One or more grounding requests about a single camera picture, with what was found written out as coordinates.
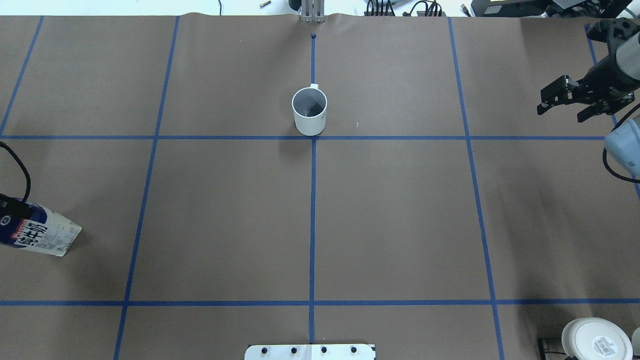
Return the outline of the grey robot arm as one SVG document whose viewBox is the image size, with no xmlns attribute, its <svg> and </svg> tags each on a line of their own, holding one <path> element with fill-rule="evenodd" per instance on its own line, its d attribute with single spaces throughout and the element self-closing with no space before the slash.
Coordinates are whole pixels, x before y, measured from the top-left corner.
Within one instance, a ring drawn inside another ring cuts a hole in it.
<svg viewBox="0 0 640 360">
<path fill-rule="evenodd" d="M 608 54 L 590 68 L 582 79 L 561 75 L 540 91 L 538 115 L 560 105 L 583 104 L 587 107 L 576 115 L 583 123 L 605 114 L 613 116 L 635 100 L 640 86 L 639 25 L 626 18 L 601 19 L 586 32 L 588 39 L 605 43 Z M 640 129 L 639 117 L 631 117 L 635 105 L 615 123 L 604 138 L 602 164 L 615 178 L 629 183 L 639 182 Z"/>
</svg>

